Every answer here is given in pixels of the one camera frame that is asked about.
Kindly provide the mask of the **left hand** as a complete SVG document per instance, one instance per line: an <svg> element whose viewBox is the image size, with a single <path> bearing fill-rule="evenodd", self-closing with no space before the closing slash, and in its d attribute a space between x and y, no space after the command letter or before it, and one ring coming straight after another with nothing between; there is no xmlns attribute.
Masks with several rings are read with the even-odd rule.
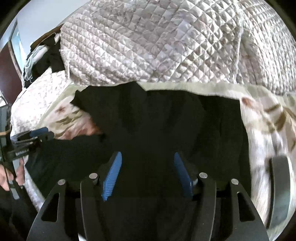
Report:
<svg viewBox="0 0 296 241"><path fill-rule="evenodd" d="M19 167L16 170L16 178L8 169L5 171L3 165L1 165L0 167L0 185L4 191L9 190L8 180L12 181L14 179L16 180L19 186L23 186L25 183L24 161L22 158L19 159Z"/></svg>

